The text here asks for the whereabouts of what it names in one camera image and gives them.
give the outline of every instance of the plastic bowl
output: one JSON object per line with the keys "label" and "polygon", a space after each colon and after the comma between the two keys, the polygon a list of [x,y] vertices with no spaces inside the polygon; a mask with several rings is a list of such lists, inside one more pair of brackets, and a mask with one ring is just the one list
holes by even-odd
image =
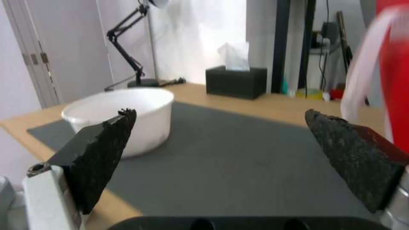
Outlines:
{"label": "plastic bowl", "polygon": [[122,108],[136,110],[137,118],[122,157],[143,154],[169,136],[174,95],[160,88],[136,88],[99,93],[69,104],[61,113],[77,133],[83,127],[118,115]]}

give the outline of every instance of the black desk lamp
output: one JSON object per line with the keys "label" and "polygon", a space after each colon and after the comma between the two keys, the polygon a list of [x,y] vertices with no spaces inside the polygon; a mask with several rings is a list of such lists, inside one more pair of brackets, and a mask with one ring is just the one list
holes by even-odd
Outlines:
{"label": "black desk lamp", "polygon": [[[141,0],[138,0],[138,2],[139,2],[139,6],[132,13],[130,13],[126,18],[124,18],[118,25],[116,25],[113,29],[108,31],[106,35],[108,37],[108,40],[115,46],[115,48],[120,52],[120,54],[125,58],[128,64],[135,71],[136,80],[130,81],[128,83],[128,88],[131,88],[131,87],[159,87],[159,82],[156,79],[141,79],[141,76],[145,75],[145,73],[143,72],[142,64],[139,63],[137,60],[135,60],[132,56],[130,56],[118,42],[119,36],[125,33],[133,25],[138,23],[141,19],[146,17],[146,14],[148,13],[148,9],[149,9],[148,4],[146,4],[144,0],[142,0],[142,2]],[[152,5],[158,8],[161,8],[168,3],[168,0],[149,0],[149,2]],[[138,13],[140,14],[140,16],[131,21],[131,18]],[[125,80],[122,80],[118,83],[108,86],[105,88],[105,91],[111,91],[113,90],[114,86],[122,82],[125,82],[133,77],[134,76],[131,76]]]}

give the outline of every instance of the white tissue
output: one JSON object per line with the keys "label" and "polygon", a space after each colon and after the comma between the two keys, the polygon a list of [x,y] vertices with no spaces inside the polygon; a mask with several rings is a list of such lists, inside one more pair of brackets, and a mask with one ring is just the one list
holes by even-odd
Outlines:
{"label": "white tissue", "polygon": [[217,49],[225,60],[226,70],[250,71],[249,43],[225,43]]}

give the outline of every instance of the black tissue box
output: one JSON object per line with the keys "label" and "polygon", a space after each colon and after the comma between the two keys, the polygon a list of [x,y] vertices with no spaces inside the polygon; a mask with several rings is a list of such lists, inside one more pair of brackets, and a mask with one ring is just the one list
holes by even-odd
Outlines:
{"label": "black tissue box", "polygon": [[250,71],[226,70],[218,66],[206,70],[206,92],[246,99],[255,99],[265,93],[266,68],[250,68]]}

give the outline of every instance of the desk mat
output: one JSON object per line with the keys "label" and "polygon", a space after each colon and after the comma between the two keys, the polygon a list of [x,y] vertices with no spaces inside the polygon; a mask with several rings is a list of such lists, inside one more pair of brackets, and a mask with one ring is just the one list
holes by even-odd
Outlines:
{"label": "desk mat", "polygon": [[[28,132],[54,150],[74,135],[65,121]],[[149,216],[375,218],[307,128],[177,102],[168,140],[121,160],[107,188]]]}

